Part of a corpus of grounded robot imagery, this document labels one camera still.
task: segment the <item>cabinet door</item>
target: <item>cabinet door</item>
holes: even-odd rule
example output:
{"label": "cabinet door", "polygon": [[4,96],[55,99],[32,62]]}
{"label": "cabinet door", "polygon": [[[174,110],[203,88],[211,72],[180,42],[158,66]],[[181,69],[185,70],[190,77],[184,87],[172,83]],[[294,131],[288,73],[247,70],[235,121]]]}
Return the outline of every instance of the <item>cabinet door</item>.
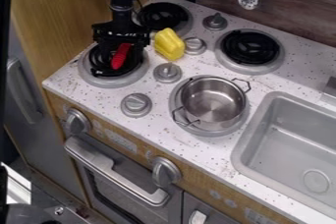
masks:
{"label": "cabinet door", "polygon": [[184,193],[183,224],[239,224],[198,198]]}

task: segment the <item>oven door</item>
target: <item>oven door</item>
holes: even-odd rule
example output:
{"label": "oven door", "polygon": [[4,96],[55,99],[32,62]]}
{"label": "oven door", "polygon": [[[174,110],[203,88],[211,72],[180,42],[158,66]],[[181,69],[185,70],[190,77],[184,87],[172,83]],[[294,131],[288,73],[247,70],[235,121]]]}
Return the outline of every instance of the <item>oven door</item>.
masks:
{"label": "oven door", "polygon": [[151,172],[88,135],[67,139],[92,207],[118,224],[180,224],[182,190],[157,188]]}

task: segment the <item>silver pot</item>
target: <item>silver pot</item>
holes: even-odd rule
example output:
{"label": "silver pot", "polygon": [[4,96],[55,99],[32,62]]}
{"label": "silver pot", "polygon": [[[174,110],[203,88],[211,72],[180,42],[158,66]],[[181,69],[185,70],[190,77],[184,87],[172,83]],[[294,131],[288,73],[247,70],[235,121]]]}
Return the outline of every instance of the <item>silver pot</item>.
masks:
{"label": "silver pot", "polygon": [[[238,79],[232,81],[246,82]],[[235,125],[241,120],[248,104],[245,93],[251,90],[251,86],[249,82],[246,83],[248,88],[242,91],[233,82],[222,78],[191,79],[181,87],[183,106],[173,111],[175,120],[175,113],[183,109],[189,122],[175,122],[207,131],[221,131]]]}

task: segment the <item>silver sink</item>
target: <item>silver sink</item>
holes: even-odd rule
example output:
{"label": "silver sink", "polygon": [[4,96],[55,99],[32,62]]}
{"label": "silver sink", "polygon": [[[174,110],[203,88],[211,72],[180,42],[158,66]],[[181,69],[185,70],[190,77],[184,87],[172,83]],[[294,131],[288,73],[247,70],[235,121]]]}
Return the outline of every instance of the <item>silver sink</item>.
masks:
{"label": "silver sink", "polygon": [[336,113],[266,95],[232,156],[242,174],[336,219]]}

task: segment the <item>gray knob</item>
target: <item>gray knob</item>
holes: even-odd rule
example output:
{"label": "gray knob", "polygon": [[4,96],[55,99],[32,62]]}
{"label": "gray knob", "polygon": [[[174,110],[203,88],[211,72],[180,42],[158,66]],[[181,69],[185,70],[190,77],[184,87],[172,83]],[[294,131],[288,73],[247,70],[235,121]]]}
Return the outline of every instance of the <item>gray knob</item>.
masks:
{"label": "gray knob", "polygon": [[219,13],[213,16],[208,16],[203,20],[205,28],[210,30],[222,30],[228,26],[228,22]]}
{"label": "gray knob", "polygon": [[67,111],[66,129],[71,135],[88,133],[91,130],[91,123],[81,111],[70,108]]}
{"label": "gray knob", "polygon": [[164,157],[155,157],[153,160],[152,179],[156,186],[167,188],[172,183],[178,183],[182,178],[179,168]]}
{"label": "gray knob", "polygon": [[205,41],[197,37],[186,38],[185,44],[185,52],[189,55],[200,55],[206,50]]}
{"label": "gray knob", "polygon": [[164,63],[154,69],[153,75],[158,82],[172,84],[182,77],[182,70],[173,63]]}
{"label": "gray knob", "polygon": [[122,112],[132,118],[147,115],[151,110],[152,103],[148,96],[141,93],[133,93],[126,96],[121,102]]}

